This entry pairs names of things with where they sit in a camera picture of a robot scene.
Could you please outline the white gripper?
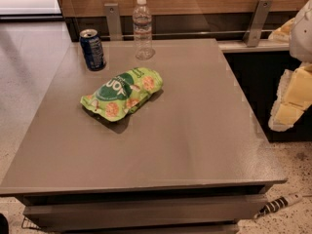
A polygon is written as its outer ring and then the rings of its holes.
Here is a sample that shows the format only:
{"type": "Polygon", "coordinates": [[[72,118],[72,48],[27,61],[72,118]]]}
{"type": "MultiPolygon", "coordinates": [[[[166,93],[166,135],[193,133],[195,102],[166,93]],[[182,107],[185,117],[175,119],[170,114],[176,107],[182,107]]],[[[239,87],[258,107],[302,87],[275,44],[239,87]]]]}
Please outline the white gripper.
{"type": "MultiPolygon", "coordinates": [[[[290,54],[302,62],[312,62],[312,0],[268,37],[270,41],[288,43],[290,54]]],[[[268,126],[284,132],[293,127],[312,105],[312,64],[302,63],[295,71],[286,69],[281,76],[268,126]]]]}

